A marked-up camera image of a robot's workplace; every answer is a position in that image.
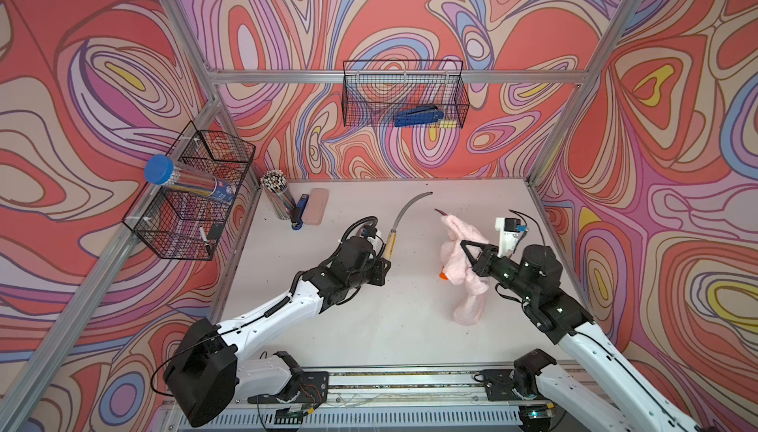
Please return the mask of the wooden handled sickle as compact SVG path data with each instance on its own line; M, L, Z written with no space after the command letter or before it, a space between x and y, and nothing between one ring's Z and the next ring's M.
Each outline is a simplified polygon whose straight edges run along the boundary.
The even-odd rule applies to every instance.
M413 197L411 200L409 200L405 204L405 206L400 210L400 212L398 213L398 215L397 215L397 217L396 217L396 219L394 221L394 224L393 224L393 226L392 226L392 228L390 230L389 237L386 240L385 250L384 250L383 256L382 256L383 259L390 260L392 258L392 255L393 255L393 252L394 252L394 247L395 247L396 240L397 240L398 228L399 228L399 225L400 225L403 217L406 215L406 213L408 212L408 210L414 204L416 204L418 201L420 201L420 200L422 200L422 199L424 199L426 197L429 197L432 194L433 194L432 191L420 193L417 196Z

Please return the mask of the orange handled sickle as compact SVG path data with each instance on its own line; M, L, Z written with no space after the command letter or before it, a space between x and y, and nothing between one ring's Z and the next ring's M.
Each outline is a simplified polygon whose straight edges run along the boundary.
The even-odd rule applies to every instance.
M448 260L450 260L450 256L452 256L452 252L454 250L454 235L455 233L449 228L447 224L447 217L448 215L439 210L436 209L436 212L441 215L441 222L444 224L446 233L447 233L447 239L445 242L441 245L440 248L440 263L441 263L441 270L439 277L443 280L447 280L448 277L445 274L446 266Z

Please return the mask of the pink rag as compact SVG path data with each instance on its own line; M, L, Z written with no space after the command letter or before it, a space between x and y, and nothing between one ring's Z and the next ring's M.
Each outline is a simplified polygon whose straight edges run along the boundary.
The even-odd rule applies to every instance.
M447 224L455 235L454 250L447 262L445 274L449 282L456 286L463 286L466 292L466 299L454 310L453 319L459 325L475 325L485 311L490 282L473 272L460 242L472 240L488 244L489 241L476 227L454 215L448 215Z

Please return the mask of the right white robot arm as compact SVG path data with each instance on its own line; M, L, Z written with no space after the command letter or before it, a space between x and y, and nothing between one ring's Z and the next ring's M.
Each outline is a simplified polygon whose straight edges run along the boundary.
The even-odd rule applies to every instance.
M511 390L562 406L591 431L700 431L695 419L659 392L610 342L590 312L561 287L562 264L552 248L531 244L520 261L499 256L493 244L460 244L475 274L511 291L527 319L574 358L605 392L582 386L542 350L513 364Z

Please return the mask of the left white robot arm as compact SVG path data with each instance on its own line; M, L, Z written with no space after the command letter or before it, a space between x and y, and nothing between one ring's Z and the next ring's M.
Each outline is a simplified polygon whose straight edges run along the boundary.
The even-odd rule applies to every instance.
M297 273L290 288L245 315L214 325L196 321L158 369L190 426L217 418L232 402L253 396L296 396L302 370L287 353L254 359L288 329L347 303L364 285L381 287L397 235L343 237L331 256Z

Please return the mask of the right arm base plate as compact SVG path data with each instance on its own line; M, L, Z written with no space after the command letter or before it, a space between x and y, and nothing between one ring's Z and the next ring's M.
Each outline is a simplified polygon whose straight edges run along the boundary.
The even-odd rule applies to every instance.
M485 388L489 402L535 402L548 400L538 390L539 375L523 368L486 369L474 374L472 379Z

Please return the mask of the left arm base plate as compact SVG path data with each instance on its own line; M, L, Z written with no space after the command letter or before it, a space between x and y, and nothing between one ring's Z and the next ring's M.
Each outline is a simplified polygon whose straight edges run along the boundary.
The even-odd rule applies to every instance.
M280 393L251 396L248 403L319 406L328 399L329 382L328 371L306 371L291 378Z

